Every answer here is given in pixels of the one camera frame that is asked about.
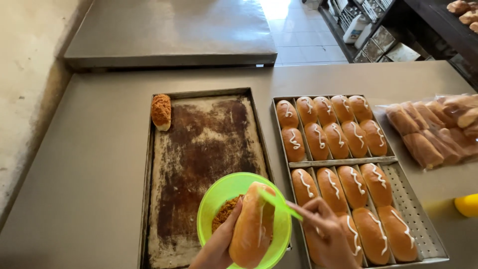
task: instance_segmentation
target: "stainless steel counter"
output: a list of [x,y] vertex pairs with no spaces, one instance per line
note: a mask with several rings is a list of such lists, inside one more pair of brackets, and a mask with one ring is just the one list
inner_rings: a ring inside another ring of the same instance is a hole
[[273,64],[259,0],[96,0],[68,47],[75,68]]
[[[379,105],[473,92],[445,61],[74,75],[0,234],[0,268],[136,268],[151,95],[239,87],[252,88],[290,200],[272,97],[362,93]],[[477,268],[478,219],[461,217],[450,198],[478,192],[478,165],[422,173],[381,124],[451,257],[422,268]],[[297,235],[277,268],[306,268]]]

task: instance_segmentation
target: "dirty baking tray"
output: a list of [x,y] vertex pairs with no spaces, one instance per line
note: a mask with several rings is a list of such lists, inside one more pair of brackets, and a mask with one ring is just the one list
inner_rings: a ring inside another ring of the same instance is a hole
[[[360,94],[347,94],[347,95],[344,95],[344,96],[350,97],[350,96],[354,96],[354,95],[359,95],[359,96],[362,96],[362,97],[365,98],[365,96],[360,95]],[[314,99],[315,97],[319,97],[319,96],[330,99],[331,97],[333,97],[335,95],[315,95],[315,96],[308,96],[308,97],[310,97],[311,99]],[[365,158],[353,158],[351,153],[349,153],[349,157],[347,159],[333,159],[331,153],[329,153],[329,157],[328,157],[327,160],[315,161],[315,160],[313,160],[312,154],[310,153],[309,143],[307,142],[307,138],[305,137],[305,133],[304,133],[304,126],[302,124],[300,115],[297,112],[297,117],[299,118],[299,126],[297,127],[297,129],[300,131],[300,133],[302,135],[302,140],[304,141],[305,159],[301,162],[288,162],[287,161],[287,156],[286,156],[286,153],[285,153],[284,141],[282,140],[281,127],[279,125],[279,118],[277,117],[276,105],[277,105],[278,102],[280,102],[282,100],[286,100],[286,101],[290,102],[292,104],[292,106],[295,108],[295,110],[297,111],[296,100],[298,98],[301,98],[301,97],[303,97],[303,96],[282,96],[282,97],[274,97],[272,99],[272,106],[273,106],[273,109],[274,109],[275,119],[276,119],[276,123],[277,123],[276,131],[279,132],[279,137],[281,138],[282,151],[284,153],[284,160],[285,160],[286,166],[288,166],[290,168],[307,168],[307,167],[311,167],[311,166],[329,167],[329,166],[334,166],[334,165],[354,165],[354,164],[372,163],[372,162],[375,162],[375,163],[377,163],[377,162],[379,162],[379,163],[391,163],[391,162],[394,162],[394,161],[398,160],[397,157],[395,156],[395,153],[393,152],[392,148],[390,147],[390,142],[388,141],[386,134],[383,132],[382,126],[377,121],[377,119],[375,117],[375,114],[372,113],[373,121],[375,121],[377,123],[381,132],[384,135],[385,141],[387,142],[387,155],[377,157],[377,156],[373,156],[370,153],[370,151],[368,151]],[[355,118],[355,116],[354,116],[354,122],[358,124],[357,119]],[[318,120],[316,121],[316,123],[318,125],[320,125],[321,127],[323,127]]]
[[[365,164],[365,163],[354,164],[350,166],[353,167],[358,172],[358,174],[360,174],[359,165],[362,165],[362,164]],[[432,222],[426,215],[425,211],[422,208],[422,205],[420,204],[420,202],[418,201],[418,198],[413,192],[413,189],[410,186],[407,180],[407,177],[405,173],[403,172],[400,164],[398,162],[393,162],[389,164],[383,164],[383,163],[382,164],[375,163],[375,164],[382,169],[382,171],[385,173],[385,175],[390,181],[390,185],[392,188],[392,197],[393,197],[392,207],[394,207],[401,213],[403,220],[407,223],[408,227],[410,228],[410,235],[415,239],[415,246],[417,247],[418,255],[415,261],[398,262],[393,257],[393,251],[392,251],[388,263],[386,265],[377,266],[377,265],[373,265],[368,259],[366,259],[365,254],[362,251],[362,255],[363,255],[362,267],[363,268],[396,268],[396,267],[405,267],[409,265],[443,262],[443,261],[449,260],[449,256],[445,250],[445,247],[443,246],[443,243],[440,237],[436,233],[435,228],[432,225]],[[336,168],[338,168],[339,166],[340,165],[330,166],[327,168],[331,169],[335,174],[337,174]],[[309,173],[312,176],[315,186],[317,187],[319,196],[321,196],[321,191],[318,186],[316,174],[319,168],[322,168],[322,167],[323,166],[319,166],[319,167],[311,166],[308,168],[304,168],[307,171],[307,173]],[[292,176],[291,176],[292,170],[293,168],[290,168],[289,182],[294,192],[294,199],[297,203],[295,190],[292,183]],[[373,204],[373,200],[370,196],[370,192],[369,192],[368,202],[365,208],[372,211],[375,217],[378,220],[380,220],[379,215],[377,214],[377,211],[376,211],[376,207]],[[352,209],[349,207],[347,213],[350,216],[352,216],[351,211]],[[302,235],[303,235],[304,245],[305,245],[307,255],[309,255],[308,248],[305,243],[305,234],[303,230],[302,230]],[[322,268],[319,265],[316,265],[310,258],[308,262],[309,262],[310,269]]]
[[171,128],[159,132],[150,124],[141,269],[190,264],[201,248],[197,210],[216,180],[251,172],[274,183],[250,88],[167,95]]

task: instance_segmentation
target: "hand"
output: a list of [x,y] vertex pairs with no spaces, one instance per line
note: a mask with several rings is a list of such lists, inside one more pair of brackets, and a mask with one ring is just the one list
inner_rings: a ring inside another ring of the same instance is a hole
[[242,197],[238,199],[231,215],[217,228],[209,241],[206,242],[197,254],[189,266],[190,269],[225,269],[232,264],[232,259],[229,255],[229,244],[231,243],[234,226],[241,210]]
[[302,223],[304,230],[316,236],[317,249],[320,250],[319,256],[326,268],[359,268],[337,216],[324,199],[317,197],[303,207],[289,201],[287,204],[304,218]]

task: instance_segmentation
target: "tiled floor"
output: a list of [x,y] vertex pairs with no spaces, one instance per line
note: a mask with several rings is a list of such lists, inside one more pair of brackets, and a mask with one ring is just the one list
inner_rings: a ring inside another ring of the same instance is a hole
[[347,64],[317,10],[300,0],[261,0],[277,47],[276,66]]

